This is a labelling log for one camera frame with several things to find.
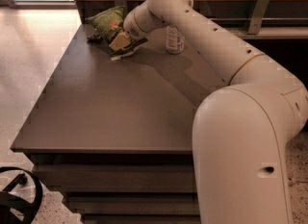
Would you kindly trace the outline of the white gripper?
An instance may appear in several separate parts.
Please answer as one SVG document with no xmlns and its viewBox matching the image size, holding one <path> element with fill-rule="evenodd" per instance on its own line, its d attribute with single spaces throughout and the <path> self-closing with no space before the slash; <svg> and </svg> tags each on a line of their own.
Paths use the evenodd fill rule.
<svg viewBox="0 0 308 224">
<path fill-rule="evenodd" d="M 117 51 L 123 49 L 131 44 L 132 39 L 140 40 L 147 36 L 147 32 L 143 31 L 139 27 L 135 15 L 135 12 L 130 11 L 125 17 L 123 22 L 123 28 L 125 32 L 119 33 L 115 37 L 115 39 L 109 44 L 109 47 L 112 50 Z"/>
</svg>

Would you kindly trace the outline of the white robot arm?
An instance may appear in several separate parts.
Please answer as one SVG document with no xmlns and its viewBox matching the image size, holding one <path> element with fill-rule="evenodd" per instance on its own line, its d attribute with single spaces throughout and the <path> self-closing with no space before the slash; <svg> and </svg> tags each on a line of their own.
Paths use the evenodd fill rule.
<svg viewBox="0 0 308 224">
<path fill-rule="evenodd" d="M 142 39 L 168 24 L 225 83 L 200 104 L 192 125 L 201 224 L 293 224 L 285 154 L 307 121 L 306 87 L 196 12 L 193 0 L 145 0 L 124 29 Z"/>
</svg>

